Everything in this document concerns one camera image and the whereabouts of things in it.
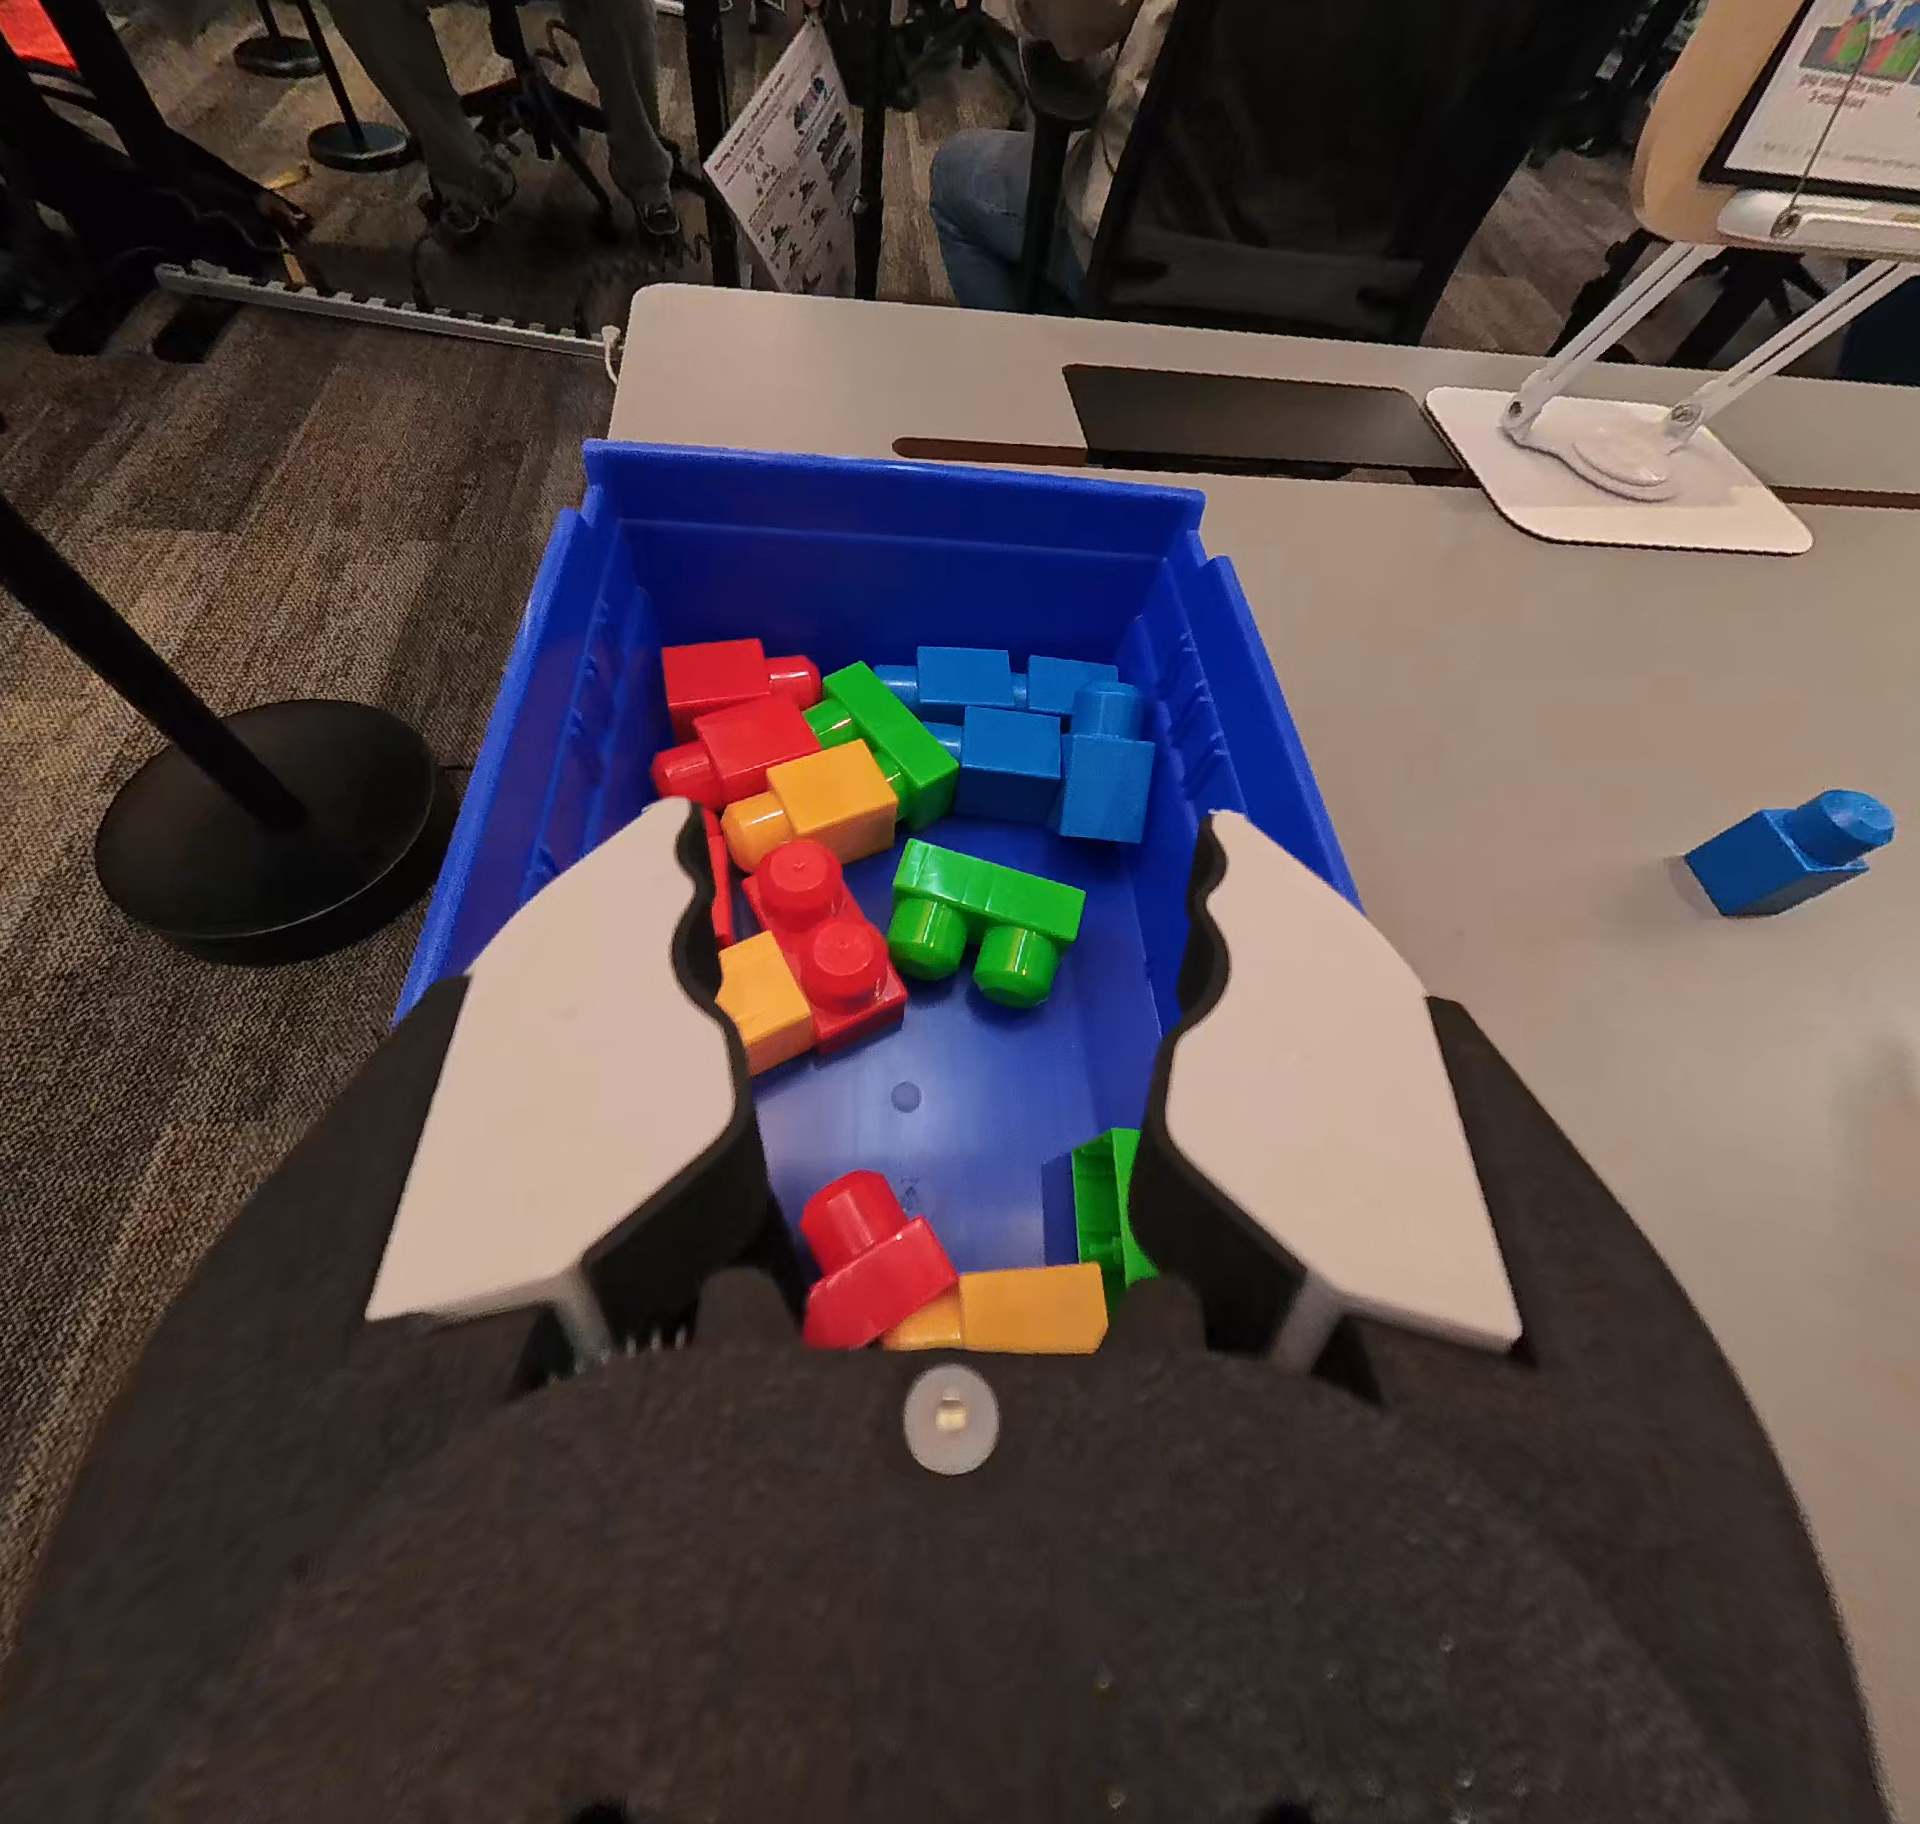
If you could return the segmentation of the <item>white printed instruction sign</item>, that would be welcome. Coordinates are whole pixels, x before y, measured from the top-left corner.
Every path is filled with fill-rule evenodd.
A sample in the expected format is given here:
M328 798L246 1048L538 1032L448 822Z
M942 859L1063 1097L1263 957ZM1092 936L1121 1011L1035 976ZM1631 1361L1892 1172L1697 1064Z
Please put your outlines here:
M754 283L779 295L852 295L859 126L820 18L806 18L708 154Z

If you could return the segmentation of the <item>black mesh office chair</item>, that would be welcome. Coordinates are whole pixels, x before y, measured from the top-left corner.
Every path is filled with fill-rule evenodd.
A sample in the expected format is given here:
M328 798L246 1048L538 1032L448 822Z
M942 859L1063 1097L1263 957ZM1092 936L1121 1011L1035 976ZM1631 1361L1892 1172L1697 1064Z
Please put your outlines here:
M1178 0L1075 311L1414 345L1640 6Z

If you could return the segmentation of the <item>pile of colourful toy blocks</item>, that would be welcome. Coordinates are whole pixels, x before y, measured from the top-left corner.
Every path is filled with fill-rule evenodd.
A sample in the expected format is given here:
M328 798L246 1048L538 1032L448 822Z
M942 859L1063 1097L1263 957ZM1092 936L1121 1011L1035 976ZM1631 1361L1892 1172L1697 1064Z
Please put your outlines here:
M908 986L971 974L1013 1017L1052 1003L1083 936L1086 891L948 850L948 816L1075 844L1145 835L1155 745L1145 692L1113 663L920 648L908 668L820 674L761 638L669 646L680 745L659 798L697 803L715 861L722 1014L763 1077L893 1030ZM814 1349L1086 1355L1123 1291L1155 1276L1125 1195L1134 1128L1070 1155L1075 1256L966 1272L881 1169L820 1184L801 1211Z

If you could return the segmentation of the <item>printed instruction sheet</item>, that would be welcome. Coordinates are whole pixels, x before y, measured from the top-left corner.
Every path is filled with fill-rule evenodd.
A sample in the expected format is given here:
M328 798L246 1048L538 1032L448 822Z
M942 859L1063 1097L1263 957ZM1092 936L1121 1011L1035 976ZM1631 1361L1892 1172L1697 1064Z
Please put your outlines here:
M1803 0L1702 180L1918 198L1918 0Z

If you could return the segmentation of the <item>blue plastic bin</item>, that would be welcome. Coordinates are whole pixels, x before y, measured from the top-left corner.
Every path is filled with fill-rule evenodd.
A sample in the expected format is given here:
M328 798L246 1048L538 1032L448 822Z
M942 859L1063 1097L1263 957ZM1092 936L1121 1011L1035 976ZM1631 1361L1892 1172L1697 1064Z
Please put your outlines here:
M1205 494L588 439L506 657L397 1017L512 912L654 801L660 650L761 638L821 674L918 648L1110 662L1157 745L1139 844L942 819L932 844L1086 891L1032 1011L971 974L911 990L900 1026L754 1083L769 1184L881 1169L963 1272L1075 1259L1070 1150L1142 1122L1178 1020L1187 876L1208 813L1249 816L1356 896L1306 745Z

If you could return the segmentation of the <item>white document holder stand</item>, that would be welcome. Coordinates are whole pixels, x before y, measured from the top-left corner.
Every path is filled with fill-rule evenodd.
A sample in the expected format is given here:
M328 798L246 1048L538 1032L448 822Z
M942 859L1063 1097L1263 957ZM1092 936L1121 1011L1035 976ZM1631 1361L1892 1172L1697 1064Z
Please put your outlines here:
M1744 190L1726 203L1718 226L1735 230L1737 247L1871 260L1673 405L1575 397L1572 386L1619 333L1702 270L1718 246L1667 247L1518 389L1433 389L1423 397L1427 420L1505 522L1567 546L1756 558L1799 558L1813 550L1807 525L1713 434L1713 420L1918 277L1918 204Z

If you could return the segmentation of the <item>black flat tablet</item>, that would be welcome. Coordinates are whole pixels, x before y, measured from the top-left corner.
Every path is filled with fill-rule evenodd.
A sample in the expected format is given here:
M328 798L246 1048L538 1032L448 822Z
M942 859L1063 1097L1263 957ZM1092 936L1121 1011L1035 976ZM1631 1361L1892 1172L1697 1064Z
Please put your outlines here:
M1063 366L1094 468L1465 482L1423 405L1391 386Z

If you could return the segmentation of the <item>black round-base pole stand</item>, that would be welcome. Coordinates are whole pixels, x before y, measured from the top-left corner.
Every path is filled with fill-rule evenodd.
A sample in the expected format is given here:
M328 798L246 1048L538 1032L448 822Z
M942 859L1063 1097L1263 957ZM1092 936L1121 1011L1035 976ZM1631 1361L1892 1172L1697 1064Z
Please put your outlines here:
M295 965L434 884L457 789L413 727L328 699L213 712L13 501L4 590L162 736L92 837L130 923L213 965Z

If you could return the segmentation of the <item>white power strip rail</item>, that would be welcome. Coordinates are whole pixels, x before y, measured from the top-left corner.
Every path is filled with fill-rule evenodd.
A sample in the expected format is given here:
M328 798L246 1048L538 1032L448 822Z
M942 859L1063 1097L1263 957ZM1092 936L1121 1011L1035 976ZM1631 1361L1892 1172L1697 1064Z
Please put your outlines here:
M489 347L580 355L602 366L614 366L625 349L625 333L611 321L585 335L574 328L550 328L543 321L520 321L438 304L383 302L350 292L324 292L318 285L290 285L282 278L255 278L204 265L181 266L162 260L155 265L155 283L183 302L265 308L295 316L360 321L374 328L408 328L445 342L475 342Z

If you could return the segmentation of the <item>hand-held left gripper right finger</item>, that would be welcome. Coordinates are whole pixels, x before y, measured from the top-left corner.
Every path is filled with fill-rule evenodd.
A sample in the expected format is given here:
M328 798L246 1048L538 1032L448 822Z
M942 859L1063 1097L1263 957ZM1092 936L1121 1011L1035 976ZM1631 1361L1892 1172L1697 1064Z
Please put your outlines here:
M1177 1003L1128 1219L1208 1345L1309 1367L1348 1317L1518 1345L1423 979L1244 813L1196 831Z

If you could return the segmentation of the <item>blue mega block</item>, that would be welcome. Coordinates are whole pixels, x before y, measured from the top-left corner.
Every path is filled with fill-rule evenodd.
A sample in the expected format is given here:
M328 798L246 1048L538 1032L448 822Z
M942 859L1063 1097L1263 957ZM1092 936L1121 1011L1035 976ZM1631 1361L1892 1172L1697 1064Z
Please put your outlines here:
M1796 806L1766 806L1680 856L1726 919L1796 910L1868 872L1897 816L1875 793L1826 789Z

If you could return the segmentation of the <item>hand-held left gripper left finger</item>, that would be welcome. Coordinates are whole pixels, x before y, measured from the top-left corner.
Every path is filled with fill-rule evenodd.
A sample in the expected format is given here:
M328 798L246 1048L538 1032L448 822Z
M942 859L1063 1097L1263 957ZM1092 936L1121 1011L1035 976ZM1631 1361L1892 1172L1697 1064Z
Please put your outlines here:
M366 1320L550 1310L614 1355L588 1253L731 1128L725 1020L673 945L710 904L708 829L668 801L531 896L479 951Z

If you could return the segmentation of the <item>tan wooden backing board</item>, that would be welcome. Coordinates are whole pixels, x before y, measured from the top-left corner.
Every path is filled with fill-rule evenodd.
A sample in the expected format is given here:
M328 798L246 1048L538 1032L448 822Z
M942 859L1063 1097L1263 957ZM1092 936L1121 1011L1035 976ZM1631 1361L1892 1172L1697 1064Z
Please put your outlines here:
M1735 247L1735 230L1718 226L1726 203L1744 185L1710 182L1707 164L1721 132L1735 121L1739 99L1766 68L1790 16L1803 0L1710 0L1695 36L1673 66L1644 121L1636 152L1631 204L1636 216L1667 241ZM1807 198L1804 190L1761 190Z

